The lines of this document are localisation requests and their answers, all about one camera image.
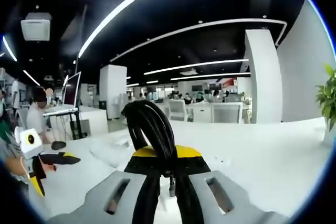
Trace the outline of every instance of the gray gripper finger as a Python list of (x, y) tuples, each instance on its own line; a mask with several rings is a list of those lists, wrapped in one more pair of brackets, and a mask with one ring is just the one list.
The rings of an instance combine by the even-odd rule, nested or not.
[[(145, 175), (114, 172), (85, 196), (85, 202), (70, 214), (52, 217), (47, 224), (131, 224), (138, 194)], [(114, 214), (106, 212), (111, 198), (121, 185), (126, 185)]]
[(285, 216), (264, 212), (252, 205), (246, 191), (217, 170), (189, 175), (189, 178), (205, 224), (282, 224), (288, 221)]

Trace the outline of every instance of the black wire bundle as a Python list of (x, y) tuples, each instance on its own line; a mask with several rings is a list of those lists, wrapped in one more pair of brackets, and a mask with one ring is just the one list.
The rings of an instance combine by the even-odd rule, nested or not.
[(164, 176), (169, 176), (177, 159), (177, 152), (172, 127), (165, 114), (147, 100), (127, 104), (122, 114), (127, 118), (135, 150), (147, 146), (143, 132), (165, 167)]

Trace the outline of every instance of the office ceiling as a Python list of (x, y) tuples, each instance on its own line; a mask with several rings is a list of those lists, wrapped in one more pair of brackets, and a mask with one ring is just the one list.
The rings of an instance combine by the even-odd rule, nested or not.
[[(15, 75), (27, 70), (44, 84), (45, 75), (62, 83), (73, 74), (78, 51), (100, 22), (124, 0), (3, 0), (0, 13), (1, 33), (16, 55), (0, 58), (0, 66)], [(181, 70), (144, 76), (144, 72), (186, 64), (242, 59), (245, 29), (269, 29), (276, 41), (282, 25), (266, 22), (238, 22), (192, 29), (151, 42), (157, 36), (185, 27), (218, 20), (260, 18), (287, 22), (281, 40), (296, 20), (304, 0), (136, 0), (115, 17), (94, 39), (82, 57), (78, 69), (82, 81), (98, 83), (99, 70), (119, 54), (148, 41), (149, 43), (112, 64), (126, 66), (129, 83), (159, 80), (171, 82)], [(83, 29), (81, 23), (86, 9)], [(52, 16), (50, 41), (24, 41), (20, 21), (30, 12), (48, 12)], [(1, 51), (7, 52), (3, 43)], [(202, 66), (199, 74), (240, 72), (241, 63)], [(23, 74), (23, 82), (33, 84)]]

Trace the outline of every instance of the computer mouse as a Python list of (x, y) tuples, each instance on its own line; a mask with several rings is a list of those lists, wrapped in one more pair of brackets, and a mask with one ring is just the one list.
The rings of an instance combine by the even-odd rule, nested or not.
[(61, 141), (54, 141), (52, 144), (51, 144), (51, 148), (54, 150), (54, 151), (57, 151), (59, 149), (62, 149), (64, 148), (65, 146), (67, 146), (67, 144), (65, 142), (61, 142)]

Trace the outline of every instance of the potted plant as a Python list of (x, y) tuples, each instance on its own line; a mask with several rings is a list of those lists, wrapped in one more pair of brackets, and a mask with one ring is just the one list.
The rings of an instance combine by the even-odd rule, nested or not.
[(334, 127), (336, 123), (336, 70), (333, 70), (328, 64), (324, 64), (324, 66), (329, 79), (324, 86), (318, 85), (317, 101), (327, 124), (323, 143), (332, 146), (336, 134), (336, 127)]

